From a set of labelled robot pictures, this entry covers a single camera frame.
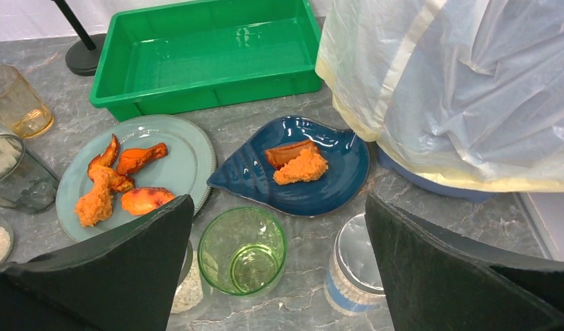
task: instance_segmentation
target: green tray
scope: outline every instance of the green tray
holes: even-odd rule
[[[116,14],[89,97],[119,121],[315,92],[308,0],[200,0]]]

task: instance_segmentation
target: lamp base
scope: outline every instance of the lamp base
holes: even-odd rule
[[[88,50],[82,41],[78,41],[69,48],[65,56],[67,68],[78,76],[95,75],[95,70],[99,64],[99,57],[101,56],[103,42],[105,41],[105,33],[91,36],[91,39],[96,46],[94,50]]]

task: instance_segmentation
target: white wall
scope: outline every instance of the white wall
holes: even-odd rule
[[[325,16],[331,0],[310,0],[315,14]],[[67,0],[90,34],[107,32],[113,14],[182,0]],[[76,35],[51,0],[0,0],[0,41]]]

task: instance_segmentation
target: translucent plastic bag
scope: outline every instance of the translucent plastic bag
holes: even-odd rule
[[[316,71],[414,174],[564,192],[564,0],[333,0]]]

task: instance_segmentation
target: gray marble countertop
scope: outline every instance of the gray marble countertop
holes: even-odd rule
[[[75,76],[65,66],[65,53],[76,40],[59,38],[0,43],[0,64],[12,64],[20,69],[54,112],[53,127],[43,136],[28,140],[28,145],[59,175],[89,140],[116,123],[107,110],[95,109],[89,103],[93,78]],[[179,116],[195,122],[207,132],[218,163],[222,163],[263,124],[289,114],[299,114],[337,128],[347,127],[333,109],[331,92],[326,87],[312,94]],[[483,243],[542,256],[527,217],[513,194],[500,194],[479,204],[440,197],[378,167],[374,158],[364,189],[347,206],[331,215],[295,219],[268,210],[282,223],[289,244],[280,284],[266,298],[219,300],[184,330],[393,330],[387,304],[360,316],[346,317],[331,308],[323,291],[334,236],[342,224],[364,211],[365,198],[370,192]],[[213,190],[196,216],[195,231],[204,229],[221,212],[240,205],[257,204]],[[55,208],[33,216],[11,211],[5,211],[5,215],[17,236],[10,257],[13,261],[27,261],[73,244],[59,225]]]

